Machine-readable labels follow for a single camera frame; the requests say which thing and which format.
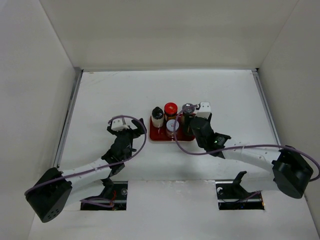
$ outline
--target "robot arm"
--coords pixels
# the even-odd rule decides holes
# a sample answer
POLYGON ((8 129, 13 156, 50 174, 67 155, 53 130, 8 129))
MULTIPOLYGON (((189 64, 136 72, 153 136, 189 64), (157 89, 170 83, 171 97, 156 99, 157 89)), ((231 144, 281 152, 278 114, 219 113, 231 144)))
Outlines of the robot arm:
POLYGON ((135 120, 137 127, 131 129, 124 118, 113 121, 107 127, 108 132, 116 136, 110 149, 96 161, 78 168, 63 170, 52 167, 48 169, 35 186, 47 181, 50 184, 29 191, 25 198, 43 223, 49 222, 60 214, 66 205, 78 202, 92 196, 102 196, 113 184, 110 177, 118 174, 124 167, 122 162, 132 156, 136 150, 132 148, 133 139, 145 133, 145 130, 135 120))
MULTIPOLYGON (((209 102, 198 105, 198 113, 191 116, 189 127, 195 135, 197 144, 206 152, 228 147, 243 146, 243 142, 234 140, 229 135, 214 132, 211 128, 211 108, 209 102)), ((292 198, 302 198, 313 174, 313 169, 304 158, 288 149, 274 150, 267 148, 240 148, 220 151, 212 154, 228 160, 242 161, 266 170, 259 176, 241 177, 237 183, 249 192, 256 190, 280 190, 292 198)))

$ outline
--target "purple cable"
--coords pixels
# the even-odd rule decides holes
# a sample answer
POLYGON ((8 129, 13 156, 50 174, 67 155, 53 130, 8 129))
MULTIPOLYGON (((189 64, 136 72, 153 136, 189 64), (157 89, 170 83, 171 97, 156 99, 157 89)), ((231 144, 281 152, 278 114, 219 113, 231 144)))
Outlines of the purple cable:
POLYGON ((251 199, 252 197, 254 197, 255 195, 258 195, 258 194, 260 194, 260 193, 261 193, 260 190, 259 190, 259 191, 255 191, 255 192, 252 193, 250 196, 248 196, 248 197, 246 197, 246 198, 244 198, 244 199, 239 199, 238 201, 236 201, 236 202, 234 202, 234 203, 243 203, 243 202, 248 201, 249 199, 251 199))
MULTIPOLYGON (((191 106, 187 106, 185 108, 193 108, 196 107, 197 105, 191 105, 191 106)), ((293 147, 289 147, 289 146, 282 146, 282 145, 276 145, 276 144, 256 144, 256 145, 245 145, 245 146, 231 146, 231 147, 225 147, 222 149, 217 149, 217 150, 213 150, 213 151, 208 151, 208 152, 201 152, 201 153, 196 153, 196 152, 189 152, 187 150, 185 150, 181 144, 179 143, 178 139, 177 139, 177 133, 176 133, 176 124, 178 121, 178 118, 180 117, 180 115, 183 113, 183 109, 177 114, 175 121, 174 121, 174 126, 173 126, 173 136, 174 136, 174 141, 176 142, 177 146, 186 154, 189 155, 194 155, 194 156, 201 156, 201 155, 207 155, 207 154, 215 154, 215 153, 219 153, 222 151, 226 151, 226 150, 233 150, 233 149, 252 149, 252 148, 279 148, 279 149, 285 149, 288 151, 292 151, 292 152, 296 152, 302 156, 305 156, 307 159, 311 160, 314 165, 317 167, 318 169, 318 175, 312 179, 310 179, 310 182, 313 182, 315 180, 320 179, 320 164, 310 155, 295 149, 293 147)))
POLYGON ((114 165, 123 164, 123 163, 128 162, 129 160, 133 159, 135 156, 137 156, 141 152, 141 150, 144 148, 144 146, 146 145, 146 142, 147 142, 147 129, 146 129, 145 125, 140 120, 138 120, 137 118, 135 118, 133 116, 127 116, 127 115, 114 116, 113 118, 111 118, 108 121, 108 124, 110 124, 113 120, 120 119, 120 118, 133 119, 133 120, 137 121, 142 126, 142 128, 144 130, 144 141, 143 141, 143 144, 140 147, 140 149, 133 156, 131 156, 128 159, 123 160, 123 161, 119 161, 119 162, 115 162, 115 163, 99 166, 99 167, 97 167, 95 169, 81 171, 81 172, 78 172, 78 173, 73 173, 73 174, 69 174, 69 175, 66 175, 66 176, 57 177, 57 178, 51 179, 49 181, 45 181, 43 183, 40 183, 38 185, 35 185, 35 186, 29 188, 27 191, 25 191, 24 195, 26 196, 28 193, 30 193, 31 191, 33 191, 35 189, 41 188, 43 186, 55 183, 55 182, 63 180, 63 179, 72 178, 72 177, 76 177, 76 176, 80 176, 80 175, 84 175, 84 174, 89 174, 89 173, 95 172, 96 170, 99 170, 99 169, 104 169, 104 168, 111 167, 111 166, 114 166, 114 165))
POLYGON ((92 197, 92 198, 89 198, 89 199, 80 200, 80 202, 83 203, 83 204, 91 204, 91 205, 96 205, 96 206, 103 207, 103 208, 113 208, 115 206, 114 202, 112 202, 111 200, 109 200, 107 198, 103 198, 103 197, 92 197), (105 205, 105 204, 101 204, 101 203, 98 203, 98 202, 94 202, 94 200, 103 200, 103 201, 107 200, 111 204, 110 205, 105 205))

